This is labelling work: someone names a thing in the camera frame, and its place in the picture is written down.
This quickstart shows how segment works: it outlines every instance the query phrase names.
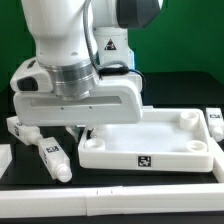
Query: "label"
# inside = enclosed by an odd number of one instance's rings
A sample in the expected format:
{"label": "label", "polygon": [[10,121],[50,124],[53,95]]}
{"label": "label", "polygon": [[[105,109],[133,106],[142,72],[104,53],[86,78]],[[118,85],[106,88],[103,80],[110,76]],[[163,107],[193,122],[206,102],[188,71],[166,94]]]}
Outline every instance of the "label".
{"label": "label", "polygon": [[19,127],[22,127],[23,126],[23,124],[21,123],[21,122],[19,122],[19,123],[16,123]]}
{"label": "label", "polygon": [[46,150],[48,153],[53,153],[53,152],[58,152],[59,148],[58,148],[58,146],[52,146],[52,147],[46,148]]}
{"label": "label", "polygon": [[14,126],[15,128],[15,134],[19,137],[19,128],[17,126]]}
{"label": "label", "polygon": [[45,164],[47,165],[47,156],[46,156],[45,153],[44,153],[44,162],[45,162]]}
{"label": "label", "polygon": [[105,51],[116,51],[117,48],[115,47],[114,42],[110,39],[104,50]]}
{"label": "label", "polygon": [[138,157],[138,166],[139,167],[151,167],[152,166],[152,157],[151,156],[139,156]]}
{"label": "label", "polygon": [[221,115],[220,114],[210,114],[210,118],[212,118],[212,119],[220,119]]}

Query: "white container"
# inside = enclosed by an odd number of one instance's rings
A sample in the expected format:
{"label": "white container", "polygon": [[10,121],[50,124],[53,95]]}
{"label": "white container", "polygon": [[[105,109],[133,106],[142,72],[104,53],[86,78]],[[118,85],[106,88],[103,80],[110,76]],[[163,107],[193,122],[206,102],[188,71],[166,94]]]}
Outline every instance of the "white container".
{"label": "white container", "polygon": [[39,154],[51,177],[61,182],[68,182],[72,178],[70,160],[55,138],[39,141]]}
{"label": "white container", "polygon": [[84,168],[210,172],[213,155],[202,111],[144,107],[137,124],[86,128],[78,150]]}
{"label": "white container", "polygon": [[220,108],[207,108],[206,118],[211,136],[216,142],[224,138],[224,121]]}

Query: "white block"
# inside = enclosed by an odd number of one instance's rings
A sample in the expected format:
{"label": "white block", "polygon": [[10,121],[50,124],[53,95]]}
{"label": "white block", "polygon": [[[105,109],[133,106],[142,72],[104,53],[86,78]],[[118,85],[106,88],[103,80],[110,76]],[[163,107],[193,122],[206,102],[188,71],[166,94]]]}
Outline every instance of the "white block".
{"label": "white block", "polygon": [[0,179],[12,161],[10,145],[0,145]]}

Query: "warning sticker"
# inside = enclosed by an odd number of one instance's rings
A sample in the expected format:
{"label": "warning sticker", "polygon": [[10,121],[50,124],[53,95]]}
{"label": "warning sticker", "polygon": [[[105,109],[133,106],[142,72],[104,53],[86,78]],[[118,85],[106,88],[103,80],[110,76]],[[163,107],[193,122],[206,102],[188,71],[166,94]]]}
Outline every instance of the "warning sticker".
{"label": "warning sticker", "polygon": [[115,47],[114,42],[110,39],[104,50],[105,51],[116,51],[117,48]]}

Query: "white tray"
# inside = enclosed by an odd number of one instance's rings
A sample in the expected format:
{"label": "white tray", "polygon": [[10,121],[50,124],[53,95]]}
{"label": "white tray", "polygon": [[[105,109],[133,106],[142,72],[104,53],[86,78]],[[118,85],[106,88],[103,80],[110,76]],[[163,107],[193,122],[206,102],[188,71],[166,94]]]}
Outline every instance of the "white tray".
{"label": "white tray", "polygon": [[78,147],[85,168],[186,172],[213,168],[210,136],[200,110],[144,108],[137,124],[101,125],[89,140],[87,131]]}

